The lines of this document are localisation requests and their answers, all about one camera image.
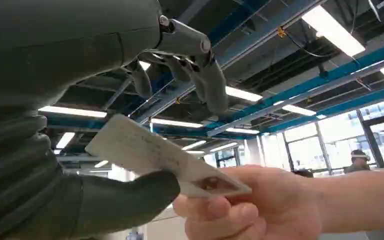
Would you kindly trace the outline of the person's hand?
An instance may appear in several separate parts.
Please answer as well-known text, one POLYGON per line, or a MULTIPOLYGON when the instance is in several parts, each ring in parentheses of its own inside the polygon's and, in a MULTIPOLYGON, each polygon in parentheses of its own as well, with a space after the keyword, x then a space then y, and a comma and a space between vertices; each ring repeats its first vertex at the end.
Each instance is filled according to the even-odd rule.
POLYGON ((320 214, 307 178, 259 165, 224 168, 246 185, 245 195, 189 198, 180 195, 175 213, 185 218, 190 240, 316 240, 320 214))

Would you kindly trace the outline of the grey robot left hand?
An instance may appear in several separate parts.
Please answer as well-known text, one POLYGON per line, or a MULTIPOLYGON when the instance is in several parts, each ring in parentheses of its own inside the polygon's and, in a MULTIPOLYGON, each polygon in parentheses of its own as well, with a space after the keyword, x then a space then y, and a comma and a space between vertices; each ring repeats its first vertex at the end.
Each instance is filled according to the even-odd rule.
POLYGON ((216 114, 226 80, 209 38, 166 18, 157 0, 0 0, 0 240, 71 240, 150 222, 180 193, 166 170, 130 182, 63 170, 38 110, 80 81, 126 67, 152 94, 139 55, 202 80, 216 114))

